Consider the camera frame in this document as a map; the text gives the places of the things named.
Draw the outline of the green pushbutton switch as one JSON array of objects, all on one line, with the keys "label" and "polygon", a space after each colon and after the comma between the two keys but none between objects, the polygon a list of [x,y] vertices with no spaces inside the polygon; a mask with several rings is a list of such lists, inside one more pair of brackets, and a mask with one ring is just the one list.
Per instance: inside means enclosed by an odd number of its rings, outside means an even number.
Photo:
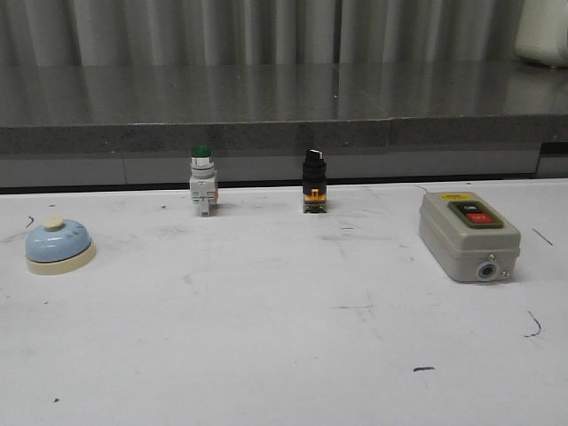
[{"label": "green pushbutton switch", "polygon": [[193,204],[198,207],[202,217],[210,215],[211,208],[217,205],[217,170],[211,149],[196,146],[191,151],[191,177],[189,180]]}]

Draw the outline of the white appliance on counter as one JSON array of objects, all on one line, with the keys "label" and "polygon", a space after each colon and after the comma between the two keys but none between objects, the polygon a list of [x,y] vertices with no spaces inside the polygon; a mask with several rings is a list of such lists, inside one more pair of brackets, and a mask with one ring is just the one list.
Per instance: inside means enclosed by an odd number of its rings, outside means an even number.
[{"label": "white appliance on counter", "polygon": [[524,1],[515,53],[549,67],[567,67],[566,0]]}]

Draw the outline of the black selector switch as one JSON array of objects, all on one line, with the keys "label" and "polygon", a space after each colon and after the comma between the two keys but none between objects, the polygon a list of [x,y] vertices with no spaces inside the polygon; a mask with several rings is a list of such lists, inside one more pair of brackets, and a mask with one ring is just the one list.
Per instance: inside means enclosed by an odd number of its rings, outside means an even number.
[{"label": "black selector switch", "polygon": [[327,164],[323,153],[308,149],[303,163],[304,213],[327,212]]}]

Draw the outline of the grey stone counter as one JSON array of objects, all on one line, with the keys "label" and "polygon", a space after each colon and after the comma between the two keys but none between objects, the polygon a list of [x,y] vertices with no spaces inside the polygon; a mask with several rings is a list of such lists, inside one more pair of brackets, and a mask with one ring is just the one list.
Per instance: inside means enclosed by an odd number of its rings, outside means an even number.
[{"label": "grey stone counter", "polygon": [[1,187],[563,178],[567,73],[520,61],[3,67]]}]

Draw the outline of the blue dome desk bell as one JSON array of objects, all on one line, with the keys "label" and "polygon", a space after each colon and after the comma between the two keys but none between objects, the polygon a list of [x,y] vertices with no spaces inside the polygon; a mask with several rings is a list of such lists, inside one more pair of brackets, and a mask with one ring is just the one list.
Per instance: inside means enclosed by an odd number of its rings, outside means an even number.
[{"label": "blue dome desk bell", "polygon": [[25,252],[30,272],[58,275],[87,265],[96,255],[96,246],[83,224],[50,217],[27,236]]}]

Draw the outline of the grey on-off switch box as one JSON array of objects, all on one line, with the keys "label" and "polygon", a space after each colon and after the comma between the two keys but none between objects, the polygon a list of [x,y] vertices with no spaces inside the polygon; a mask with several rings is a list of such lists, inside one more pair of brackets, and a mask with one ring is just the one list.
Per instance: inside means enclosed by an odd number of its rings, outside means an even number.
[{"label": "grey on-off switch box", "polygon": [[446,274],[459,282],[505,280],[520,254],[520,232],[471,192],[426,193],[419,235]]}]

